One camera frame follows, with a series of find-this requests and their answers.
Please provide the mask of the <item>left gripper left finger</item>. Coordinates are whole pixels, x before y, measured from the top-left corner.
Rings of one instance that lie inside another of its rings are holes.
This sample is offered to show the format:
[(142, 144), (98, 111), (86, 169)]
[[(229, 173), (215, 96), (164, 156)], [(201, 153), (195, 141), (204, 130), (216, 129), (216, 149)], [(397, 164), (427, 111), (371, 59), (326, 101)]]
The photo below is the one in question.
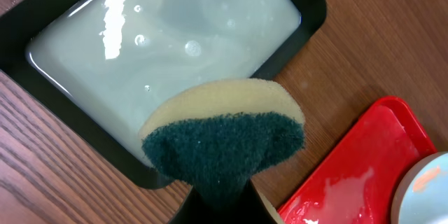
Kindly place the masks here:
[(195, 188), (191, 188), (178, 211), (168, 224), (206, 224), (210, 211)]

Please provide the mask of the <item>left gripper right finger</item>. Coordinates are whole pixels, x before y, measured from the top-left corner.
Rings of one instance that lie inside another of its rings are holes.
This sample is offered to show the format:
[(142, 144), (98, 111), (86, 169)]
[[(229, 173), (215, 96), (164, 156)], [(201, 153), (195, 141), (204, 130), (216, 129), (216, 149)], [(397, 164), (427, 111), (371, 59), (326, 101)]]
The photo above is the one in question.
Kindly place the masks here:
[(237, 201), (239, 224), (278, 224), (280, 217), (269, 202), (266, 202), (248, 181)]

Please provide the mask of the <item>green and yellow sponge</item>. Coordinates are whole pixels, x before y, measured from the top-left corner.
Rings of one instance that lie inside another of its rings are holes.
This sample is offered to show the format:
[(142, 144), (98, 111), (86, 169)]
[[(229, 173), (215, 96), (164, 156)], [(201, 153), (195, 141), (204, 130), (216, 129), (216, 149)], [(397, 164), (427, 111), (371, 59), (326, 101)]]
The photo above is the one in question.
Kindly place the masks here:
[(213, 209), (236, 203), (254, 174), (305, 145), (305, 116), (278, 83), (218, 80), (161, 104), (139, 131), (161, 174), (193, 186)]

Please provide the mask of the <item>light blue plate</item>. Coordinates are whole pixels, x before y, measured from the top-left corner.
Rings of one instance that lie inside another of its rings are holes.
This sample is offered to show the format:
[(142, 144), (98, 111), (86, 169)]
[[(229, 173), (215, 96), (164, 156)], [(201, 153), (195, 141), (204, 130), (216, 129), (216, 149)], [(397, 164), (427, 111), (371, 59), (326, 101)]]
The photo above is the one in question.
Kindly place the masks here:
[(399, 183), (391, 224), (447, 224), (447, 153), (416, 163)]

